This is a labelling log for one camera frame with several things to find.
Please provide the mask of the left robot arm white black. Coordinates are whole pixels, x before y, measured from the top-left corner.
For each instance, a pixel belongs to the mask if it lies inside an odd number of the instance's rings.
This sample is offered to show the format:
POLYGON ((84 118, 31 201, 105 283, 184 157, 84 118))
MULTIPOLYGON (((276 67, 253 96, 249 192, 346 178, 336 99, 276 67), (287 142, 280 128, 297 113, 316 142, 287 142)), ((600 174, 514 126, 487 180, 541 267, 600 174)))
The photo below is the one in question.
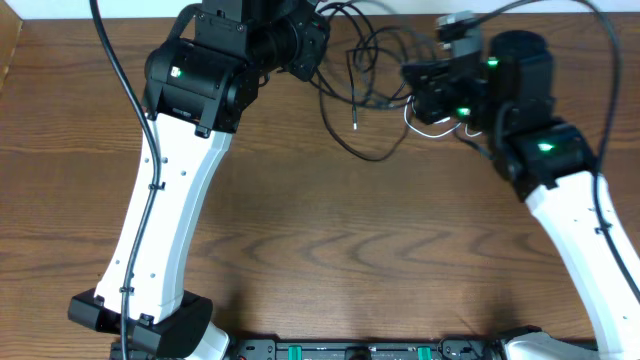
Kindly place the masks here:
POLYGON ((242 113, 275 70, 309 81, 329 33, 313 1, 207 0, 186 6, 148 56, 144 92, 131 97, 143 135, 119 241, 97 286, 68 309, 119 336, 113 358, 224 357, 212 302, 184 288, 199 214, 242 113))

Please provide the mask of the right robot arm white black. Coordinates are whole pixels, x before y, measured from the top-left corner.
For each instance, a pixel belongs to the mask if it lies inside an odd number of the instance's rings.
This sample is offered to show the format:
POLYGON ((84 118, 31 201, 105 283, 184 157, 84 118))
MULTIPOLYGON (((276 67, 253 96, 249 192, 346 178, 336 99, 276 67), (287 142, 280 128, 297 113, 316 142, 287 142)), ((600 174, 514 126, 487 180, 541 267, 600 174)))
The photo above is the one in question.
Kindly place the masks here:
POLYGON ((554 63, 544 38, 514 30, 484 44, 475 31, 444 60, 406 63, 416 117, 454 117, 485 134, 483 153, 546 231, 587 311, 594 348, 536 327, 503 335, 494 359, 635 359, 639 258, 579 130, 553 113, 554 63))

